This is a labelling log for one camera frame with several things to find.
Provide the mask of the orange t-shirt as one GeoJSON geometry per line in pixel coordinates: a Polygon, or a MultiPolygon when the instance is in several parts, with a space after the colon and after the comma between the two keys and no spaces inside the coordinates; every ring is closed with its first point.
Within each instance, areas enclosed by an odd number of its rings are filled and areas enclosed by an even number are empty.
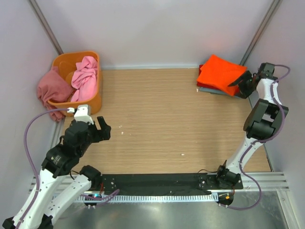
{"type": "Polygon", "coordinates": [[[234,96],[239,92],[238,86],[228,87],[228,85],[240,77],[247,70],[247,67],[226,61],[214,54],[204,64],[219,71],[221,74],[220,83],[225,93],[234,96]]]}

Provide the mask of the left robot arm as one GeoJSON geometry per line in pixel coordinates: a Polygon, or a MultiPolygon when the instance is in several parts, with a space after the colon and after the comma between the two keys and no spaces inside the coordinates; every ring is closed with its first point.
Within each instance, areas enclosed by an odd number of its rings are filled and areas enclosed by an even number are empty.
{"type": "Polygon", "coordinates": [[[104,118],[97,118],[101,129],[87,118],[74,119],[61,136],[60,142],[51,148],[35,174],[36,185],[26,203],[14,217],[5,219],[5,229],[51,229],[58,217],[71,203],[87,190],[97,190],[102,174],[92,166],[84,166],[69,187],[56,198],[53,197],[58,186],[79,163],[92,143],[109,140],[111,127],[104,118]]]}

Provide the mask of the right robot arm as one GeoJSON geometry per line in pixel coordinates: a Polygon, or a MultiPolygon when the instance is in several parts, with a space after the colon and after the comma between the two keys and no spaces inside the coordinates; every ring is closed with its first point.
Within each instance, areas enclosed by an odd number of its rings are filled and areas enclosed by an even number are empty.
{"type": "Polygon", "coordinates": [[[280,78],[274,76],[276,67],[272,63],[262,63],[256,73],[246,71],[230,83],[230,87],[238,87],[237,95],[240,98],[248,98],[257,92],[259,99],[244,123],[244,141],[217,170],[214,181],[221,189],[233,188],[241,183],[244,166],[254,152],[264,143],[273,140],[284,126],[289,109],[282,105],[278,96],[280,78]]]}

